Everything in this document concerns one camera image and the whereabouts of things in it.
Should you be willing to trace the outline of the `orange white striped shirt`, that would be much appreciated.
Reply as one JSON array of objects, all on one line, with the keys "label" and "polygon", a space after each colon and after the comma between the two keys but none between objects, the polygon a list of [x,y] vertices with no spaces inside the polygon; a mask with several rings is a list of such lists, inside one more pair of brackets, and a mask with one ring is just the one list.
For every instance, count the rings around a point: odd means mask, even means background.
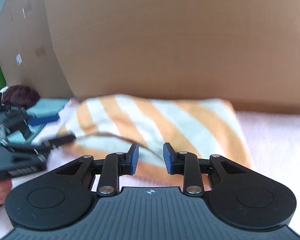
[{"label": "orange white striped shirt", "polygon": [[222,99],[159,100],[130,95],[90,98],[75,106],[60,135],[73,133],[66,147],[75,156],[102,159],[139,145],[135,177],[157,185],[181,186],[180,175],[166,170],[163,145],[207,159],[222,155],[250,166],[247,142],[232,104]]}]

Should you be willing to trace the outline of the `left cardboard box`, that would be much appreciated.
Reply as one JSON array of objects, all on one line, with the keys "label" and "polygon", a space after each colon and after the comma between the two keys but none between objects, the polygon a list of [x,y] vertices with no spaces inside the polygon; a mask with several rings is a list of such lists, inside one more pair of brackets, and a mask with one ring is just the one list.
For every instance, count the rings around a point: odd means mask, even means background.
[{"label": "left cardboard box", "polygon": [[53,49],[45,0],[5,0],[0,13],[0,66],[9,87],[29,86],[44,98],[73,97]]}]

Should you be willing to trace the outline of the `pink fleece towel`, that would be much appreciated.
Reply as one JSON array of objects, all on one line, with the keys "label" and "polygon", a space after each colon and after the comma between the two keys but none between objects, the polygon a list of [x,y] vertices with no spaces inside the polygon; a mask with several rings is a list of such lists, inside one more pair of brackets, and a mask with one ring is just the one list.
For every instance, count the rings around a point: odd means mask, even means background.
[{"label": "pink fleece towel", "polygon": [[[72,99],[59,112],[60,119],[48,124],[31,142],[40,143],[58,135],[65,120],[81,102]],[[295,194],[297,208],[290,227],[300,234],[300,115],[235,112],[247,142],[252,170],[283,183]],[[53,151],[48,168],[57,168],[78,156],[67,151],[67,145]],[[134,176],[122,176],[121,186],[157,185]]]}]

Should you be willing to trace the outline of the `white label on left box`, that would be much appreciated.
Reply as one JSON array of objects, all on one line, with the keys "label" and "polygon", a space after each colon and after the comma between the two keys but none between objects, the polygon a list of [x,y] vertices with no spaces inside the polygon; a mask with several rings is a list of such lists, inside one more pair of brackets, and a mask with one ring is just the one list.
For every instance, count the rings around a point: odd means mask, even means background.
[{"label": "white label on left box", "polygon": [[21,65],[23,62],[20,54],[17,54],[17,56],[15,57],[15,60],[17,62],[17,65]]}]

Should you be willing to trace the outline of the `large cardboard box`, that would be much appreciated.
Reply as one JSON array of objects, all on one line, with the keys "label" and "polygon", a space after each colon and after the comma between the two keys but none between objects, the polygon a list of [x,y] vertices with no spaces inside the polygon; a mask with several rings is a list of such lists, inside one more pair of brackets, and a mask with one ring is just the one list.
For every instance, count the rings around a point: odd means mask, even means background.
[{"label": "large cardboard box", "polygon": [[300,113],[300,0],[45,0],[78,98],[221,98]]}]

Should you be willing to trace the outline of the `dark brown garment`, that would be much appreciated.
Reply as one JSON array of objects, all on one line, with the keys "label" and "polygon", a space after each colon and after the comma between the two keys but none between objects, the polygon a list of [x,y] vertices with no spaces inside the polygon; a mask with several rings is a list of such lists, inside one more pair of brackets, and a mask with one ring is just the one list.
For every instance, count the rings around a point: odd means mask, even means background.
[{"label": "dark brown garment", "polygon": [[29,86],[15,85],[9,87],[2,95],[2,103],[29,109],[40,100],[40,95]]}]

